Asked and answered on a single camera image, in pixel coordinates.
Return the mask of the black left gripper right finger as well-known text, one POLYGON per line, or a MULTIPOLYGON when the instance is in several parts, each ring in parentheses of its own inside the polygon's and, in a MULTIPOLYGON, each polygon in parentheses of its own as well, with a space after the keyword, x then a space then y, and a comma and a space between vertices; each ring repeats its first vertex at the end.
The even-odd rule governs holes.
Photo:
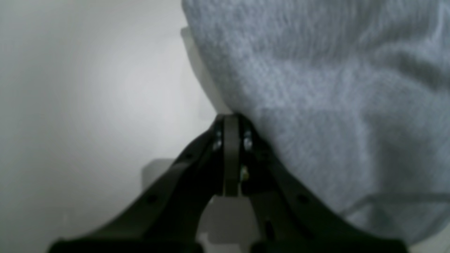
POLYGON ((261 241, 252 253, 406 253, 400 240, 346 223, 290 175, 239 115, 224 116, 224 195, 249 198, 261 241))

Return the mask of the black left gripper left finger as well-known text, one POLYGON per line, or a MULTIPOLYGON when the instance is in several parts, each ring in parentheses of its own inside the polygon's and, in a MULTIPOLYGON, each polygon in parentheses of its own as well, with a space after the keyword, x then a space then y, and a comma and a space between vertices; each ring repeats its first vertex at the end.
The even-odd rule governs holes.
POLYGON ((170 168, 112 221, 50 253, 202 253, 196 241, 201 215, 223 193, 223 125, 212 126, 182 151, 170 168))

